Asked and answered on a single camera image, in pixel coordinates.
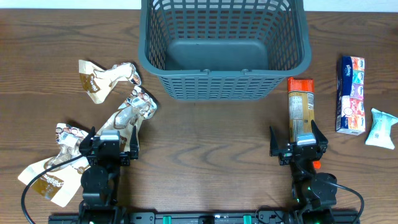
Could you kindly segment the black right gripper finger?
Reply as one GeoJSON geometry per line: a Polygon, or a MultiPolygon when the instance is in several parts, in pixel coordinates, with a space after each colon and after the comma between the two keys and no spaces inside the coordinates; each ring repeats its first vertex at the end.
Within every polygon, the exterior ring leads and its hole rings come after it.
{"type": "Polygon", "coordinates": [[[327,146],[328,145],[328,140],[323,135],[323,133],[319,130],[319,128],[316,125],[314,120],[311,120],[311,127],[312,127],[312,133],[315,136],[315,140],[316,140],[317,144],[319,146],[327,146]]]}
{"type": "Polygon", "coordinates": [[[271,126],[269,126],[269,129],[270,129],[270,135],[271,135],[270,152],[279,152],[279,147],[278,147],[277,139],[276,139],[275,133],[273,131],[273,128],[271,126]]]}

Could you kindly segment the light teal tissue packet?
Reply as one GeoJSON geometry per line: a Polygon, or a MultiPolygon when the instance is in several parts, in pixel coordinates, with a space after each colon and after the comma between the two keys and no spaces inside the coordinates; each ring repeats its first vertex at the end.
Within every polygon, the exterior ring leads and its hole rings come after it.
{"type": "Polygon", "coordinates": [[[375,108],[371,110],[371,113],[373,123],[365,145],[395,149],[391,139],[391,128],[397,123],[397,117],[375,108]]]}

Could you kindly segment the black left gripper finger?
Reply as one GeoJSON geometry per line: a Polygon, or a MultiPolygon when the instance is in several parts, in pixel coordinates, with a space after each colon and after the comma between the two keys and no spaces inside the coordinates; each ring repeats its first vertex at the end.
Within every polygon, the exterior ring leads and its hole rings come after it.
{"type": "Polygon", "coordinates": [[[86,135],[86,137],[84,138],[84,140],[82,140],[81,146],[91,146],[91,140],[93,139],[94,136],[95,136],[95,127],[93,126],[86,135]]]}
{"type": "Polygon", "coordinates": [[[137,126],[133,126],[129,142],[130,152],[139,152],[139,140],[137,135],[137,126]]]}

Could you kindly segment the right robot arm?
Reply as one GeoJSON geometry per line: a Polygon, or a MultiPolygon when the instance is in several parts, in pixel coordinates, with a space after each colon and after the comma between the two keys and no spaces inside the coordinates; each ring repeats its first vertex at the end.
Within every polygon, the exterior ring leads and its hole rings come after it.
{"type": "Polygon", "coordinates": [[[299,134],[295,142],[281,149],[274,131],[270,130],[270,155],[292,173],[292,195],[298,205],[283,215],[284,223],[335,223],[332,206],[336,204],[336,177],[317,172],[315,163],[326,152],[328,140],[311,121],[311,131],[299,134]]]}

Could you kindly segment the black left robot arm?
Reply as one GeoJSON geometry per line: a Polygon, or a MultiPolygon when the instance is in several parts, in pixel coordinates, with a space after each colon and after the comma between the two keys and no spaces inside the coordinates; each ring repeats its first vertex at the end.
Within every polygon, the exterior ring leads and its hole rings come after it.
{"type": "Polygon", "coordinates": [[[121,167],[139,155],[137,128],[132,129],[129,151],[121,151],[121,136],[117,130],[104,130],[99,136],[92,128],[82,140],[79,151],[90,168],[81,176],[83,201],[77,222],[80,224],[125,224],[130,222],[125,208],[118,207],[117,194],[121,167]]]}

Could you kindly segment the colourful tissue pack box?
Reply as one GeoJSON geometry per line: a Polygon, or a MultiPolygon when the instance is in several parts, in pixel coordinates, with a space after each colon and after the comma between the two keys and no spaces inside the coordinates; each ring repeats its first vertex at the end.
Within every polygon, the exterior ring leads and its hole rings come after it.
{"type": "Polygon", "coordinates": [[[358,136],[366,130],[364,109],[365,59],[343,55],[337,66],[337,133],[358,136]]]}

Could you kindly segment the orange cracker sleeve package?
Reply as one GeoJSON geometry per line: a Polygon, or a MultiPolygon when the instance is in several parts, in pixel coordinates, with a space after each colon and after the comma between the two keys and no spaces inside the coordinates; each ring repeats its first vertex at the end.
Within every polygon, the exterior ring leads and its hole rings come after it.
{"type": "Polygon", "coordinates": [[[289,103],[289,138],[296,142],[299,134],[311,133],[315,119],[314,80],[289,77],[287,81],[289,103]]]}

